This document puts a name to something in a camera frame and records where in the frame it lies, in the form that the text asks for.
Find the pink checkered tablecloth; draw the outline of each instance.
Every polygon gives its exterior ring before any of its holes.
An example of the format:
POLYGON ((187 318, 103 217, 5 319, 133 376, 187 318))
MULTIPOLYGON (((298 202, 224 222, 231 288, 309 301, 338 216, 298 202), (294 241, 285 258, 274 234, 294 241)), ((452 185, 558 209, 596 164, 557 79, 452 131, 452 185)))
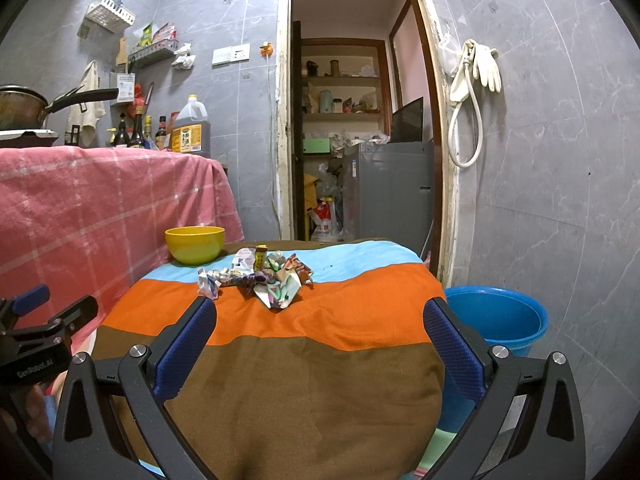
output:
POLYGON ((39 283, 51 291, 20 326, 91 294, 98 319, 75 346, 133 283, 168 261, 164 231, 185 225, 217 225, 227 242, 244 239, 215 160, 117 148, 0 150, 0 297, 39 283))

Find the yellow bowl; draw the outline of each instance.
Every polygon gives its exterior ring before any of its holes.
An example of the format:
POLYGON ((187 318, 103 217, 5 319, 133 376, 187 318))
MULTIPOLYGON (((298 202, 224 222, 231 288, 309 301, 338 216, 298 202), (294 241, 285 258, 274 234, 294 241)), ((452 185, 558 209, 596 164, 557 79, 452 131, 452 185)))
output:
POLYGON ((164 232, 169 252, 180 263, 196 266, 212 262, 225 244, 222 227, 176 227, 164 232))

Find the bottle label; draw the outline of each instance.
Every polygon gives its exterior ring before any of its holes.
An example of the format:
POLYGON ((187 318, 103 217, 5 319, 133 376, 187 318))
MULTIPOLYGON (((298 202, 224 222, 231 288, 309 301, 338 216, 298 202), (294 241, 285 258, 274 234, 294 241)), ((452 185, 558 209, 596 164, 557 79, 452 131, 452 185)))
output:
POLYGON ((172 151, 178 153, 193 153, 202 150, 202 126, 192 124, 174 130, 172 151))

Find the bucket rim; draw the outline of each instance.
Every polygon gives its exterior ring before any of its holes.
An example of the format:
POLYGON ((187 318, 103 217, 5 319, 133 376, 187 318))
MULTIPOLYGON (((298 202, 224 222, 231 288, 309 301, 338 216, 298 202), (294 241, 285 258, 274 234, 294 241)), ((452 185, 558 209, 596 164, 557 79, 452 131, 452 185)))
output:
POLYGON ((460 286, 452 286, 446 288, 444 290, 445 299, 460 296, 462 294, 487 294, 490 296, 502 296, 504 298, 511 298, 512 300, 518 300, 521 303, 526 304, 530 307, 538 316, 540 320, 540 328, 538 331, 530 336, 523 337, 520 339, 485 339, 485 341, 490 345, 503 344, 511 349, 519 349, 527 346, 533 345, 538 339, 540 339, 546 332, 549 326, 549 314, 546 312, 546 309, 539 304, 532 297, 527 296, 521 292, 517 292, 516 290, 510 290, 508 288, 499 288, 496 286, 485 286, 485 285, 460 285, 460 286))

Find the gray refrigerator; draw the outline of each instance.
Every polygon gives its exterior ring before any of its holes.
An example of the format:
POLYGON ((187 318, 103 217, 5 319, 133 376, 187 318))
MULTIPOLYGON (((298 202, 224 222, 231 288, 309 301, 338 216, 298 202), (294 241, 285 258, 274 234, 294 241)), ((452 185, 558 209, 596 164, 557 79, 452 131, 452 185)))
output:
POLYGON ((420 255, 433 220, 433 141, 351 146, 342 174, 344 239, 388 238, 420 255))

